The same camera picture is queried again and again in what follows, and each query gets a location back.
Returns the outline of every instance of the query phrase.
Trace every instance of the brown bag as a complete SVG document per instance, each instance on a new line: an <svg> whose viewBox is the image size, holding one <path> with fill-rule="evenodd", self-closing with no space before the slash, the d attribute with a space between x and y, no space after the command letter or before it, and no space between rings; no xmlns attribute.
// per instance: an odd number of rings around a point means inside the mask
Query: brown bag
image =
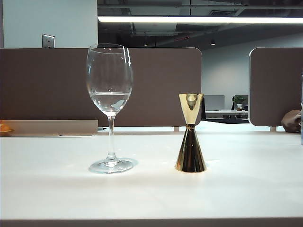
<svg viewBox="0 0 303 227"><path fill-rule="evenodd" d="M286 132L300 132L301 129L301 111L291 110L287 112L281 124Z"/></svg>

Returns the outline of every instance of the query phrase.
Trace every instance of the fluorescent light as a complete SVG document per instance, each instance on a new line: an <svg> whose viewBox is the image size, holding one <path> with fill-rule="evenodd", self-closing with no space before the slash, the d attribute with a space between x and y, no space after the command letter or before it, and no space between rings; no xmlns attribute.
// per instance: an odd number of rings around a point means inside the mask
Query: fluorescent light
<svg viewBox="0 0 303 227"><path fill-rule="evenodd" d="M100 22L134 22L134 23L240 23L240 24L303 24L302 17L112 17L100 16Z"/></svg>

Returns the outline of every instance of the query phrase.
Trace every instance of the table surface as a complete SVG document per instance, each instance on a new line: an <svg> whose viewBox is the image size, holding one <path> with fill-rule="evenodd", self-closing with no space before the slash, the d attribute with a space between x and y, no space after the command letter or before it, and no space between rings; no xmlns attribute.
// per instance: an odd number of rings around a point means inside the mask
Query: table surface
<svg viewBox="0 0 303 227"><path fill-rule="evenodd" d="M248 114L248 111L242 110L242 111L237 111L237 110L206 110L205 111L208 114Z"/></svg>
<svg viewBox="0 0 303 227"><path fill-rule="evenodd" d="M201 122L196 132L207 170L194 174L174 169L183 131L124 130L116 130L116 154L138 163L112 175L88 171L106 156L106 132L2 137L1 219L299 218L303 223L300 134Z"/></svg>

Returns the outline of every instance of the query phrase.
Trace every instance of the ceiling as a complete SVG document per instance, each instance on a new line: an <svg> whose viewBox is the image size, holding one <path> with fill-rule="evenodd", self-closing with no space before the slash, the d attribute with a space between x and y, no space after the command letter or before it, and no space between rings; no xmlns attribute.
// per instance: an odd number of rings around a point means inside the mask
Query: ceiling
<svg viewBox="0 0 303 227"><path fill-rule="evenodd" d="M303 0L98 0L98 16L303 17ZM303 32L303 25L98 23L98 41L200 49Z"/></svg>

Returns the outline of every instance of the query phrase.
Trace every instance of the wine glass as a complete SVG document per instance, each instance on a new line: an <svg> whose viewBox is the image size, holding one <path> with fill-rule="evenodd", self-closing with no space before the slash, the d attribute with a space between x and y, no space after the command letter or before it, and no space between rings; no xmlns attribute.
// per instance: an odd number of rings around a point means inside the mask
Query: wine glass
<svg viewBox="0 0 303 227"><path fill-rule="evenodd" d="M133 87L129 51L117 44L95 44L87 55L87 89L93 103L108 118L109 150L107 158L93 163L94 173L119 173L131 169L132 162L118 159L114 148L114 120L125 106Z"/></svg>

